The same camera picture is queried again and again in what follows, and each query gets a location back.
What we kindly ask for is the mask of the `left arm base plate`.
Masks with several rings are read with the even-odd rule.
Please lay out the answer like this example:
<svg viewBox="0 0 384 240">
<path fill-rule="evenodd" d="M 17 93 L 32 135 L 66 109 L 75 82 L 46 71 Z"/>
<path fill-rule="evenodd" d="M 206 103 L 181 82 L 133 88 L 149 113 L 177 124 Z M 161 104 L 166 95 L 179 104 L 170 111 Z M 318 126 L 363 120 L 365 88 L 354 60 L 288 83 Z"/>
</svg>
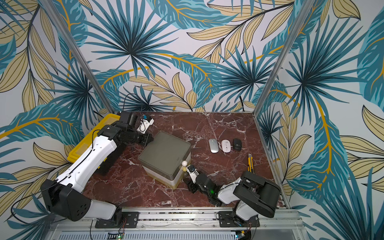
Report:
<svg viewBox="0 0 384 240">
<path fill-rule="evenodd" d="M 139 220 L 139 212 L 121 212 L 112 220 L 97 219 L 96 229 L 135 229 Z"/>
</svg>

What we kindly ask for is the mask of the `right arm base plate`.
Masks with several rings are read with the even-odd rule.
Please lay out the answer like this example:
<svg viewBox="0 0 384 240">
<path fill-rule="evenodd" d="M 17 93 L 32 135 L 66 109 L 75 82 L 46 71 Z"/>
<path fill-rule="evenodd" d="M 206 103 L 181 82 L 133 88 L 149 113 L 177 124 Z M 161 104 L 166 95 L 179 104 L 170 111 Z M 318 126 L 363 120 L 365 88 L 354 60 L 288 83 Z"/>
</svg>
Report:
<svg viewBox="0 0 384 240">
<path fill-rule="evenodd" d="M 221 228 L 258 228 L 260 226 L 258 215 L 249 220 L 243 220 L 231 211 L 220 211 L 216 213 L 215 217 Z"/>
</svg>

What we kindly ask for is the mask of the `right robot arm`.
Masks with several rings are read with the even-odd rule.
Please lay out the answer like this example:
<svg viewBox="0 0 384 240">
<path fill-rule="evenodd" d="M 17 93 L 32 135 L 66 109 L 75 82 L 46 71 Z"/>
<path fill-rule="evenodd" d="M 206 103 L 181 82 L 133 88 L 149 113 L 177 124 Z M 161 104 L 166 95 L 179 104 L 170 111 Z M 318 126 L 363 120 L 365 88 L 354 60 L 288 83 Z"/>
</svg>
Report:
<svg viewBox="0 0 384 240">
<path fill-rule="evenodd" d="M 248 221 L 256 215 L 273 218 L 281 194 L 281 188 L 273 181 L 245 171 L 226 185 L 216 185 L 206 174 L 187 170 L 183 181 L 191 193 L 199 191 L 216 207 L 236 202 L 234 218 Z"/>
</svg>

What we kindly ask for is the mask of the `white computer mouse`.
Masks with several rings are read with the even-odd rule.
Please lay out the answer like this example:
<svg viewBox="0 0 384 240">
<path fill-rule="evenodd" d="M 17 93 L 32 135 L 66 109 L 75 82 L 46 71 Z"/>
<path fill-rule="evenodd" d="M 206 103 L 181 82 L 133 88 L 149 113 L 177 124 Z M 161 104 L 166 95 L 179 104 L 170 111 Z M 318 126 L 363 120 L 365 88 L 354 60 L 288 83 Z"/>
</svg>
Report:
<svg viewBox="0 0 384 240">
<path fill-rule="evenodd" d="M 221 147 L 224 153 L 230 153 L 232 150 L 231 142 L 229 140 L 222 140 Z"/>
</svg>

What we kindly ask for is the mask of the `grey drawer unit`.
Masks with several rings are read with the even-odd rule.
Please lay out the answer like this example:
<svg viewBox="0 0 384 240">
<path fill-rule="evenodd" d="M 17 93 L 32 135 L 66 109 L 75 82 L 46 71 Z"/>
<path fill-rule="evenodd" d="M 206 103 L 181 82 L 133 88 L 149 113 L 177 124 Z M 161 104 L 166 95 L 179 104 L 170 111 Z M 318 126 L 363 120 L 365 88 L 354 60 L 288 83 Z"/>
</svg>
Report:
<svg viewBox="0 0 384 240">
<path fill-rule="evenodd" d="M 191 162 L 191 144 L 160 131 L 138 159 L 148 176 L 175 190 L 184 175 L 182 162 Z"/>
</svg>

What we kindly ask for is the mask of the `silver computer mouse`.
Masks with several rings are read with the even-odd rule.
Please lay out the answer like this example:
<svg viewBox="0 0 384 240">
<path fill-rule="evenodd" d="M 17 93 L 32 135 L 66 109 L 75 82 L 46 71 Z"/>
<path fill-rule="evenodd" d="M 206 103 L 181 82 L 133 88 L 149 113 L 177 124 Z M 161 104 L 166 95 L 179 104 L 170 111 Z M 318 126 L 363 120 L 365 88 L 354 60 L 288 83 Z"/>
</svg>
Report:
<svg viewBox="0 0 384 240">
<path fill-rule="evenodd" d="M 218 153 L 220 148 L 216 139 L 209 139 L 209 147 L 212 153 Z"/>
</svg>

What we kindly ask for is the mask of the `black computer mouse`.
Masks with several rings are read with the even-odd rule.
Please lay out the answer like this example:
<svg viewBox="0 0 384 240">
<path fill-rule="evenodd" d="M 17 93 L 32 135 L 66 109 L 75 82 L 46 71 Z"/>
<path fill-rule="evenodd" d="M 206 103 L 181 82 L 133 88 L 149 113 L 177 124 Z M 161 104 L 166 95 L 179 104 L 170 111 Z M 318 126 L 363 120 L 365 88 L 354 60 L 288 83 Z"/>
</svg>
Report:
<svg viewBox="0 0 384 240">
<path fill-rule="evenodd" d="M 235 151 L 241 151 L 242 150 L 242 141 L 240 139 L 233 139 L 233 149 Z"/>
</svg>

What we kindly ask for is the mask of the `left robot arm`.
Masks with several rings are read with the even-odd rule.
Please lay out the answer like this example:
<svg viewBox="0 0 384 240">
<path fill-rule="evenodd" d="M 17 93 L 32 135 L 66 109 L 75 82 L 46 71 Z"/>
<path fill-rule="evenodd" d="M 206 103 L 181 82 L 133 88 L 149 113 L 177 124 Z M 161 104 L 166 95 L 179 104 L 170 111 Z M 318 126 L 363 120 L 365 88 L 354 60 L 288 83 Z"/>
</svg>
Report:
<svg viewBox="0 0 384 240">
<path fill-rule="evenodd" d="M 41 191 L 47 210 L 73 222 L 86 218 L 119 225 L 122 222 L 120 207 L 91 200 L 83 195 L 83 190 L 94 172 L 119 144 L 147 146 L 153 140 L 151 134 L 138 132 L 120 121 L 103 126 L 92 138 L 90 147 L 71 167 L 55 180 L 43 182 Z"/>
</svg>

